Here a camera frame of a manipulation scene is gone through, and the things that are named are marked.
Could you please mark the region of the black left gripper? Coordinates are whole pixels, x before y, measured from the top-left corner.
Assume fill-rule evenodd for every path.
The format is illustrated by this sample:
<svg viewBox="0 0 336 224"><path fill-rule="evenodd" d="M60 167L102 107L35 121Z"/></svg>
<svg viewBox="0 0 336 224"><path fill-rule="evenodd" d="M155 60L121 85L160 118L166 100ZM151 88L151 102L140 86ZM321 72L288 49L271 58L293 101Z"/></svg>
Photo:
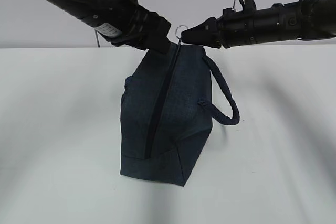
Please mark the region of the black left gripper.
<svg viewBox="0 0 336 224"><path fill-rule="evenodd" d="M170 48L167 38L171 23L156 12L139 6L127 29L116 38L105 36L105 40L116 47L128 45L140 50L154 50L166 54Z"/></svg>

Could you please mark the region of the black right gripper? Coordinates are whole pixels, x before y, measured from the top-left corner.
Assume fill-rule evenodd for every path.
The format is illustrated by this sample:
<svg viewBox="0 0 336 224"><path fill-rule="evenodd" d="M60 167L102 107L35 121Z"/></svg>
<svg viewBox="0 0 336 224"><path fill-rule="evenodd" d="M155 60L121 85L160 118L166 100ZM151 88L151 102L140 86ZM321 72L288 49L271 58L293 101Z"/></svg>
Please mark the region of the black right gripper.
<svg viewBox="0 0 336 224"><path fill-rule="evenodd" d="M252 44L252 12L236 11L232 8L223 10L220 18L211 17L196 27L181 33L181 41L191 45L202 45L225 49Z"/></svg>

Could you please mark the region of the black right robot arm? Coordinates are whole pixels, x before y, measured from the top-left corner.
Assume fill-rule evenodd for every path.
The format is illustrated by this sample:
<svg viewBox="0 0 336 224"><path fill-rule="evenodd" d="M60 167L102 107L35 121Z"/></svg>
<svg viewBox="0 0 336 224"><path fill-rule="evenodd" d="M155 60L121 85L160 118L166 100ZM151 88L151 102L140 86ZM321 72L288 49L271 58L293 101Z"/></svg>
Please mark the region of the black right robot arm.
<svg viewBox="0 0 336 224"><path fill-rule="evenodd" d="M230 48L288 40L335 37L335 0L303 0L273 4L252 12L223 10L181 33L182 42L211 48Z"/></svg>

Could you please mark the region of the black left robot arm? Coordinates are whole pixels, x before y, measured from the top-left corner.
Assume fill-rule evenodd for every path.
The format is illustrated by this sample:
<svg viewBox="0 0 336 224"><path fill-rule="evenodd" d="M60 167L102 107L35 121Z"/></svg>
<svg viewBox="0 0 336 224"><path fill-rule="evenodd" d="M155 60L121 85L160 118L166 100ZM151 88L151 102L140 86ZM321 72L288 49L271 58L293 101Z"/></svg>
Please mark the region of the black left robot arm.
<svg viewBox="0 0 336 224"><path fill-rule="evenodd" d="M166 54L171 23L138 0L47 0L93 28L107 42Z"/></svg>

